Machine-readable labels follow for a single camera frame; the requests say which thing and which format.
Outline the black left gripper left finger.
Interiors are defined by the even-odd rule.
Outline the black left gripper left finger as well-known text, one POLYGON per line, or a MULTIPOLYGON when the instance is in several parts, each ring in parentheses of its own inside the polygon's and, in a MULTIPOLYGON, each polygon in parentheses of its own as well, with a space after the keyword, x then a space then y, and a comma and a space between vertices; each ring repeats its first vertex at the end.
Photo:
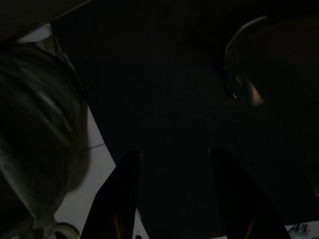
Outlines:
POLYGON ((142 155, 126 153, 98 190, 82 230, 83 239, 132 239, 142 155))

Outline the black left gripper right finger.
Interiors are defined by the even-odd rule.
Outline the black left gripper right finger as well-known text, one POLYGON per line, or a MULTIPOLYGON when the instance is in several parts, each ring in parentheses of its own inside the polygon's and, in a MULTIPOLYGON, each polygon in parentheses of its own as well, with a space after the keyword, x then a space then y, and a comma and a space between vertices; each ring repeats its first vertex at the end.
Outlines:
POLYGON ((211 148, 210 162, 223 233, 229 239, 288 239, 265 193, 230 153, 211 148))

